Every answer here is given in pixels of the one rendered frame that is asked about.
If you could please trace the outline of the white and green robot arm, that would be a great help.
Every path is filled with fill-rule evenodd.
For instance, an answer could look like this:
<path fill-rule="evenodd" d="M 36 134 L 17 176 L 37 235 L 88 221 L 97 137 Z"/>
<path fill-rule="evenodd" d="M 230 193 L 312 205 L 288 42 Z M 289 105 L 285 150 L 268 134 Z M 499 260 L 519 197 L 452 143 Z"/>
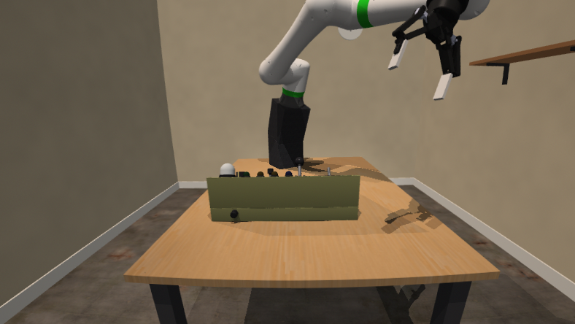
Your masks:
<path fill-rule="evenodd" d="M 299 109 L 310 65 L 297 58 L 303 49 L 327 26 L 345 30 L 371 28 L 407 21 L 422 5 L 433 0 L 306 0 L 298 17 L 274 51 L 261 63 L 259 75 L 268 85 L 282 85 L 279 103 Z M 470 20 L 487 8 L 490 0 L 458 0 L 462 11 L 458 20 Z M 292 64 L 293 63 L 293 64 Z"/>

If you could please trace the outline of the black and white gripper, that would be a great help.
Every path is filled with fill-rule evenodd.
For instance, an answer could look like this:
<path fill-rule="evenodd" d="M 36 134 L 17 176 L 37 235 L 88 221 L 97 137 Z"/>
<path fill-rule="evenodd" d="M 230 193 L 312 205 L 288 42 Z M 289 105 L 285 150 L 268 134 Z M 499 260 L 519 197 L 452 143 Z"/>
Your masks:
<path fill-rule="evenodd" d="M 458 0 L 433 0 L 429 4 L 427 12 L 425 10 L 425 5 L 416 9 L 410 19 L 392 33 L 396 37 L 395 44 L 397 44 L 388 69 L 392 70 L 399 67 L 409 39 L 419 36 L 419 34 L 425 34 L 427 39 L 436 44 L 443 72 L 433 97 L 433 100 L 437 101 L 445 98 L 451 79 L 460 76 L 462 36 L 455 36 L 453 28 L 460 17 L 462 5 Z M 422 18 L 424 27 L 408 34 L 404 33 L 408 27 Z M 441 45 L 444 41 L 446 43 Z"/>

